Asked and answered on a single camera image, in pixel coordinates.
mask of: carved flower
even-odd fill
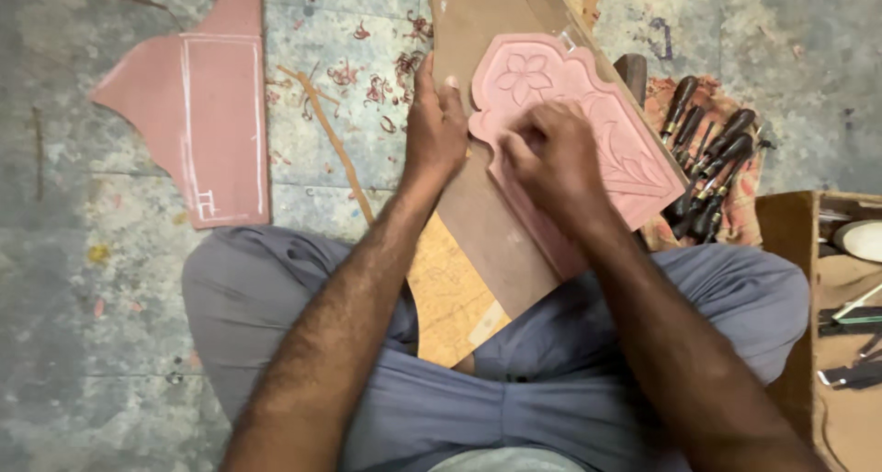
[[[533,55],[527,59],[524,55],[513,54],[505,63],[508,72],[503,72],[497,78],[497,86],[504,91],[511,90],[514,103],[524,105],[531,91],[552,86],[551,78],[543,72],[547,62],[548,58],[544,55]]]

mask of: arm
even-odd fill
[[[435,94],[432,54],[416,73],[398,193],[303,309],[237,421],[221,470],[336,470],[416,241],[466,158],[457,83]]]
[[[502,142],[527,193],[594,266],[628,364],[690,466],[825,470],[729,340],[639,249],[603,190],[594,137],[579,105],[538,105]]]

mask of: concrete floor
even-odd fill
[[[212,4],[156,1],[185,27]],[[595,32],[610,57],[641,52],[652,75],[712,74],[752,104],[780,141],[765,192],[877,193],[881,4],[602,0]],[[407,106],[362,101],[372,74],[394,77],[399,53],[429,49],[405,36],[408,11],[429,17],[427,0],[265,0],[267,78],[285,79],[277,64],[318,63],[315,83],[343,103],[335,128],[376,210],[405,142],[379,119],[402,125]],[[371,36],[358,41],[362,22]],[[137,132],[85,97],[128,49],[174,25],[122,0],[0,0],[0,23],[0,459],[7,470],[212,469],[229,427],[179,292],[204,233],[178,218],[182,199]],[[328,76],[341,60],[359,69],[355,86]],[[302,117],[296,87],[267,94],[274,222],[355,241],[364,220],[324,131]]]

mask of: pink stone piece with chalk lines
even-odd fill
[[[218,0],[192,31],[132,48],[91,93],[126,117],[193,228],[267,224],[261,0]]]
[[[472,97],[478,112],[469,119],[469,130],[494,151],[488,170],[561,280],[584,272],[588,263],[535,208],[498,146],[500,129],[531,105],[553,99],[579,102],[597,139],[604,187],[631,230],[683,194],[662,149],[618,86],[601,81],[586,48],[568,52],[546,34],[498,35],[475,71]]]

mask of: hand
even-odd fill
[[[459,98],[455,77],[435,93],[434,53],[426,55],[413,80],[414,98],[407,116],[407,160],[401,187],[428,187],[437,193],[466,161],[469,122]]]
[[[502,132],[500,144],[527,195],[570,236],[590,221],[621,223],[603,187],[594,132],[578,103],[535,105]]]

